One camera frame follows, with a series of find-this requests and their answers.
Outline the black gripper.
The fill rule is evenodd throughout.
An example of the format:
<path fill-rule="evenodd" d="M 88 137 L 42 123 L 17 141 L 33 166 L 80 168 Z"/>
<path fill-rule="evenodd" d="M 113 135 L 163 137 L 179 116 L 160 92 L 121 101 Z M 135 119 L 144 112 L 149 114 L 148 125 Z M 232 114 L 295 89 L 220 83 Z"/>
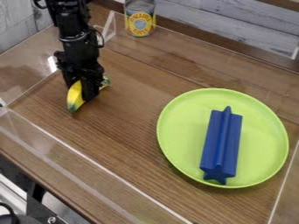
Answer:
<path fill-rule="evenodd" d="M 97 95 L 102 85 L 104 68 L 98 64 L 98 49 L 101 45 L 94 39 L 60 39 L 62 50 L 56 51 L 57 68 L 69 88 L 78 80 L 81 83 L 82 100 L 89 102 Z"/>

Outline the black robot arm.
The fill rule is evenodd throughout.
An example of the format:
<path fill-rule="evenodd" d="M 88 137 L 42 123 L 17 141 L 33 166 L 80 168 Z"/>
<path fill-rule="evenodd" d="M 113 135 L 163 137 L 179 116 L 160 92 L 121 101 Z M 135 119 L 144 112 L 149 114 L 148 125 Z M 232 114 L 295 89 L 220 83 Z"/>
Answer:
<path fill-rule="evenodd" d="M 88 0 L 32 0 L 34 6 L 46 10 L 62 46 L 53 56 L 68 88 L 76 81 L 81 84 L 81 97 L 90 101 L 98 95 L 104 81 L 104 67 L 98 64 L 98 32 L 89 24 Z"/>

